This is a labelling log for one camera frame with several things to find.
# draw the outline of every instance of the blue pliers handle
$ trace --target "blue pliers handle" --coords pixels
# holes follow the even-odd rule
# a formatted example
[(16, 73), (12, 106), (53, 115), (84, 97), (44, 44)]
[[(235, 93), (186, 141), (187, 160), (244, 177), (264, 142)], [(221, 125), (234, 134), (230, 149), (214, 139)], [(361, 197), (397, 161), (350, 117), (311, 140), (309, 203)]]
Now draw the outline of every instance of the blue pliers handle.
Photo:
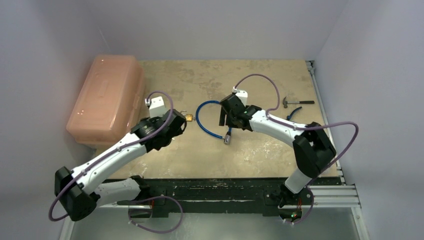
[(293, 117), (293, 115), (295, 114), (295, 112), (299, 111), (300, 109), (302, 109), (302, 107), (301, 107), (301, 106), (300, 106), (300, 107), (298, 107), (298, 108), (296, 108), (295, 110), (293, 110), (293, 111), (290, 113), (290, 115), (288, 115), (288, 116), (287, 116), (286, 120), (289, 120), (289, 121), (290, 121), (290, 119), (292, 119), (292, 117)]

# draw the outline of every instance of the wooden table surface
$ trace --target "wooden table surface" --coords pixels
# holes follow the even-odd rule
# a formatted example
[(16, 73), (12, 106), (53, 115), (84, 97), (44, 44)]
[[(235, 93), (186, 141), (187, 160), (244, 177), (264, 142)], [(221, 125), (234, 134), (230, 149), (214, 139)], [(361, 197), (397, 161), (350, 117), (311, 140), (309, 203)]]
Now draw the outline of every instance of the wooden table surface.
[[(158, 60), (141, 61), (140, 64), (144, 68), (146, 93), (167, 92), (178, 111), (185, 110), (194, 115), (204, 101), (220, 101), (231, 94), (241, 78), (260, 73), (275, 81), (281, 100), (287, 96), (289, 101), (316, 102), (303, 104), (292, 121), (324, 123), (304, 60)], [(248, 92), (248, 104), (263, 109), (277, 104), (274, 87), (264, 78), (250, 77), (238, 88)], [(283, 108), (281, 104), (271, 113), (285, 119), (297, 107), (299, 105), (289, 104), (288, 108)], [(144, 107), (140, 118), (146, 116), (148, 111)], [(227, 128), (218, 126), (219, 116), (218, 104), (204, 106), (199, 114), (201, 123), (208, 130), (224, 136)], [(98, 149), (97, 154), (102, 151), (104, 149)], [(225, 145), (222, 139), (206, 134), (192, 121), (188, 122), (184, 134), (176, 137), (169, 146), (133, 160), (111, 178), (125, 179), (133, 175), (145, 178), (288, 177), (295, 168), (293, 149), (279, 140), (262, 133), (234, 129), (230, 145)], [(323, 176), (337, 176), (336, 168), (333, 166)]]

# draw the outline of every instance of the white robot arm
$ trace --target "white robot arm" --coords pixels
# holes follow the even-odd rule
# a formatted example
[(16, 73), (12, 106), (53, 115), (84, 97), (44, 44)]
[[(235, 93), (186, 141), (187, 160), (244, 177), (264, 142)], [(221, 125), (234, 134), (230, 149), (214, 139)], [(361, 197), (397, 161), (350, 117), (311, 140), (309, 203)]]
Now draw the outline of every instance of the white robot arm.
[[(151, 150), (160, 150), (172, 141), (173, 137), (181, 135), (187, 126), (186, 118), (175, 109), (167, 110), (162, 97), (156, 97), (149, 104), (150, 117), (143, 118), (119, 142), (104, 151), (89, 162), (77, 166), (72, 170), (60, 168), (55, 173), (55, 195), (73, 179), (73, 186), (59, 199), (66, 212), (73, 221), (78, 221), (88, 216), (96, 207), (122, 200), (134, 200), (143, 189), (143, 179), (132, 176), (126, 180), (103, 183), (110, 175), (122, 168), (132, 160), (149, 153)], [(169, 123), (154, 137), (140, 141), (158, 130), (169, 114)]]
[[(255, 105), (247, 105), (248, 93), (233, 88), (233, 93), (220, 101), (219, 125), (249, 130), (271, 136), (294, 149), (297, 168), (284, 182), (286, 196), (296, 196), (312, 179), (318, 177), (336, 156), (336, 150), (324, 130), (304, 131), (318, 123), (299, 124), (269, 114)], [(287, 127), (270, 120), (294, 126)]]

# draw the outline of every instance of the hammer handle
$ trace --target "hammer handle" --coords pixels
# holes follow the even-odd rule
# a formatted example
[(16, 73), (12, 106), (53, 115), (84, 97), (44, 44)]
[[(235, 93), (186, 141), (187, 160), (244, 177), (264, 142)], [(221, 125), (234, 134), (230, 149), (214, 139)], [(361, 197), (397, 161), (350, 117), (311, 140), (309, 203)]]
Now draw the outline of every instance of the hammer handle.
[(315, 101), (299, 101), (300, 104), (315, 104)]

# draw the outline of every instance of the metal frame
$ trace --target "metal frame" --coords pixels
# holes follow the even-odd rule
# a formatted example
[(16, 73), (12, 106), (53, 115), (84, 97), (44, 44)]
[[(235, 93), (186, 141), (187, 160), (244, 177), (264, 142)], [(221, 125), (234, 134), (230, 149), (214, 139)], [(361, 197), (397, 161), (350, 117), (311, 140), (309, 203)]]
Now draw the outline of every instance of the metal frame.
[[(306, 61), (307, 70), (309, 71), (310, 77), (312, 79), (313, 88), (315, 89), (316, 97), (318, 98), (319, 108), (321, 109), (322, 118), (324, 119), (324, 124), (329, 124), (329, 121), (327, 119), (326, 110), (324, 109), (323, 100), (321, 99), (320, 90), (318, 89), (317, 80), (315, 79), (315, 67), (314, 67), (314, 61)], [(334, 145), (334, 139), (333, 135), (331, 134), (330, 128), (328, 130), (328, 137), (331, 140), (331, 143)], [(340, 176), (341, 182), (346, 184), (345, 178), (343, 176), (342, 166), (340, 165), (340, 162), (337, 161), (336, 163), (336, 170)], [(352, 214), (354, 216), (354, 221), (356, 225), (356, 229), (359, 235), (359, 239), (361, 240), (369, 240), (370, 236), (367, 231), (367, 227), (365, 226), (364, 220), (362, 218), (362, 210), (361, 210), (361, 203), (358, 202), (358, 206), (352, 207)]]
[[(322, 112), (322, 117), (325, 124), (328, 124), (327, 115), (322, 103), (321, 95), (317, 86), (317, 81), (315, 79), (315, 68), (314, 61), (306, 61), (307, 69), (310, 73), (311, 80), (315, 89), (315, 93), (318, 99), (319, 107)], [(331, 130), (328, 129), (328, 135), (332, 143), (334, 143)], [(342, 185), (314, 185), (311, 186), (312, 193), (315, 196), (314, 199), (314, 208), (350, 208), (354, 216), (354, 222), (358, 232), (359, 239), (369, 240), (369, 234), (367, 232), (365, 223), (362, 217), (361, 203), (358, 197), (357, 190), (354, 185), (346, 185), (342, 167), (340, 166), (339, 161), (336, 162), (336, 170)], [(293, 209), (296, 208), (295, 205), (285, 205), (282, 209)], [(148, 209), (150, 208), (147, 205), (118, 205), (117, 203), (107, 204), (101, 206), (101, 208), (131, 208), (131, 209)], [(60, 240), (70, 240), (72, 231), (74, 228), (74, 222), (71, 221), (69, 217), (65, 218), (63, 223), (63, 228), (60, 235)]]

